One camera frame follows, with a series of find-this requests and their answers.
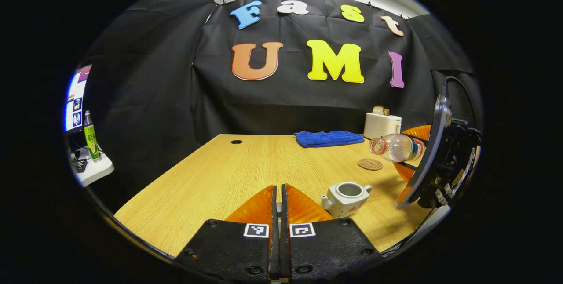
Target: green bottle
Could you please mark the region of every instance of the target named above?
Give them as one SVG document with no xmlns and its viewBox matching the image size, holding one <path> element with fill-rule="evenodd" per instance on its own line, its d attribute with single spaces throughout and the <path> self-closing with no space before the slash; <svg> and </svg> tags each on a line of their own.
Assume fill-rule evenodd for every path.
<svg viewBox="0 0 563 284">
<path fill-rule="evenodd" d="M 84 114 L 84 135 L 86 136 L 86 143 L 88 144 L 88 151 L 92 156 L 94 162 L 100 162 L 102 156 L 100 154 L 100 149 L 98 148 L 98 142 L 96 142 L 96 134 L 94 133 L 94 125 L 92 124 L 92 118 L 90 117 L 90 110 L 86 110 Z"/>
</svg>

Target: coaster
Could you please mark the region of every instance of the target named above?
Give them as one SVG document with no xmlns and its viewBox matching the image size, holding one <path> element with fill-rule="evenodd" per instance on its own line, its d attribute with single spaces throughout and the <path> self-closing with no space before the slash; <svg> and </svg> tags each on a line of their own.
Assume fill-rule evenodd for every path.
<svg viewBox="0 0 563 284">
<path fill-rule="evenodd" d="M 358 165 L 361 166 L 362 168 L 365 168 L 366 170 L 372 170 L 372 171 L 381 170 L 384 167 L 384 165 L 378 160 L 367 159 L 367 158 L 359 160 Z"/>
</svg>

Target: black backdrop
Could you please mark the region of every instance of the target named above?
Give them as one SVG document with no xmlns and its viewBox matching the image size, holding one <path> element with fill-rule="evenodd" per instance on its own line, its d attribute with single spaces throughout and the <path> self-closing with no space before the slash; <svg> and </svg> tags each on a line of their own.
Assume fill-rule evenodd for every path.
<svg viewBox="0 0 563 284">
<path fill-rule="evenodd" d="M 471 63 L 434 16 L 406 20 L 352 0 L 297 0 L 308 14 L 281 14 L 276 8 L 288 0 L 260 0 L 260 20 L 238 29 L 229 14 L 251 1 L 139 0 L 87 52 L 82 65 L 93 66 L 84 108 L 115 166 L 93 188 L 112 211 L 217 134 L 362 133 L 374 105 L 402 116 L 402 129 L 429 124 L 446 75 L 466 84 L 483 129 Z M 364 22 L 344 19 L 344 4 L 358 7 Z M 382 15 L 397 21 L 404 36 L 392 33 Z M 308 40 L 324 40 L 336 54 L 343 44 L 360 46 L 365 81 L 308 79 Z M 245 81 L 233 75 L 234 45 L 256 44 L 250 66 L 261 68 L 261 45 L 271 41 L 283 43 L 272 76 Z M 402 55 L 404 88 L 390 86 L 389 51 Z M 454 117 L 473 123 L 467 96 L 457 85 L 450 88 Z"/>
</svg>

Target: letter m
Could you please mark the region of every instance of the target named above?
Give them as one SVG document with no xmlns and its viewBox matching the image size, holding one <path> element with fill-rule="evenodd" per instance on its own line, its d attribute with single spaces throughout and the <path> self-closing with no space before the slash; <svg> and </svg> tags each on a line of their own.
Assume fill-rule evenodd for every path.
<svg viewBox="0 0 563 284">
<path fill-rule="evenodd" d="M 326 80 L 328 74 L 324 72 L 322 66 L 324 64 L 333 80 L 338 79 L 340 71 L 344 67 L 344 74 L 342 74 L 344 82 L 364 82 L 364 77 L 360 71 L 360 51 L 362 51 L 360 46 L 343 44 L 340 52 L 336 55 L 326 41 L 309 40 L 307 45 L 311 47 L 313 58 L 312 70 L 307 74 L 310 80 Z"/>
</svg>

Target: beverage bottle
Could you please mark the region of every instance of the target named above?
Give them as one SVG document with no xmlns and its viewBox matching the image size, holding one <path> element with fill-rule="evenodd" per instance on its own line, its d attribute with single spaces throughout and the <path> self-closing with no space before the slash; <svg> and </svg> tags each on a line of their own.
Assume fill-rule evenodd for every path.
<svg viewBox="0 0 563 284">
<path fill-rule="evenodd" d="M 369 142 L 369 151 L 390 162 L 418 160 L 425 146 L 417 138 L 403 134 L 390 134 Z"/>
<path fill-rule="evenodd" d="M 100 162 L 102 156 L 100 154 L 100 149 L 98 148 L 98 142 L 96 141 L 96 134 L 94 133 L 94 125 L 92 124 L 92 117 L 90 117 L 90 110 L 86 110 L 85 122 L 84 122 L 84 135 L 86 136 L 86 143 L 88 144 L 88 151 L 92 156 L 94 162 Z"/>
</svg>

